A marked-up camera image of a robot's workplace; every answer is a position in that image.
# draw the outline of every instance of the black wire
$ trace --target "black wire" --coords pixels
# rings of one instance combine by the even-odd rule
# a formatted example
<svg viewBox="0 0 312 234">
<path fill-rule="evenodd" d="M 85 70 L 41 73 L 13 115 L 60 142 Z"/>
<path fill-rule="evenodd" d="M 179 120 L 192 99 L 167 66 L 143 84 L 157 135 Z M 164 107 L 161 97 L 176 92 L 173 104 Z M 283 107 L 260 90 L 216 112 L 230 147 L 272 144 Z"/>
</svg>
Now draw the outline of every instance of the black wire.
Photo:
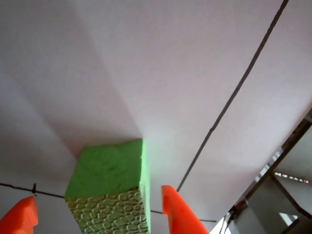
<svg viewBox="0 0 312 234">
<path fill-rule="evenodd" d="M 235 90 L 233 91 L 231 97 L 228 99 L 228 101 L 226 102 L 225 106 L 223 107 L 221 113 L 219 114 L 218 118 L 216 119 L 216 121 L 214 122 L 213 126 L 211 127 L 211 129 L 209 130 L 209 132 L 207 133 L 204 141 L 201 143 L 195 157 L 193 158 L 193 161 L 191 162 L 189 168 L 187 169 L 181 183 L 179 184 L 178 188 L 176 189 L 178 192 L 180 191 L 182 185 L 184 184 L 186 178 L 188 177 L 189 173 L 191 172 L 191 169 L 193 168 L 194 164 L 196 163 L 201 151 L 203 150 L 204 146 L 206 145 L 207 141 L 209 140 L 211 134 L 213 133 L 213 131 L 217 128 L 217 126 L 219 125 L 219 122 L 221 121 L 221 119 L 223 118 L 224 114 L 227 112 L 229 106 L 231 105 L 231 103 L 233 102 L 234 98 L 236 97 L 238 91 L 240 90 L 240 88 L 243 86 L 243 83 L 245 82 L 245 80 L 247 79 L 250 71 L 252 70 L 252 68 L 255 65 L 255 62 L 257 61 L 262 49 L 264 48 L 265 44 L 267 43 L 267 40 L 271 34 L 271 32 L 273 31 L 279 17 L 281 16 L 283 10 L 285 9 L 287 3 L 289 0 L 284 0 L 282 5 L 280 6 L 279 10 L 277 11 L 276 15 L 274 16 L 273 21 L 271 22 L 266 34 L 264 35 L 264 38 L 262 39 L 257 51 L 255 52 L 253 59 L 251 60 L 247 70 L 245 71 L 242 79 L 239 81 L 237 87 L 235 88 Z"/>
<path fill-rule="evenodd" d="M 231 223 L 231 217 L 229 218 L 228 224 L 226 225 L 226 228 L 224 229 L 224 234 L 225 234 L 226 230 L 229 228 L 230 223 Z"/>
<path fill-rule="evenodd" d="M 225 218 L 226 218 L 226 215 L 224 216 L 224 218 L 223 218 L 223 222 L 222 222 L 222 226 L 221 226 L 221 229 L 220 229 L 220 232 L 219 232 L 219 234 L 221 234 L 221 232 L 222 232 L 222 228 L 223 228 L 223 226 L 224 226 L 224 223 L 225 223 Z"/>
</svg>

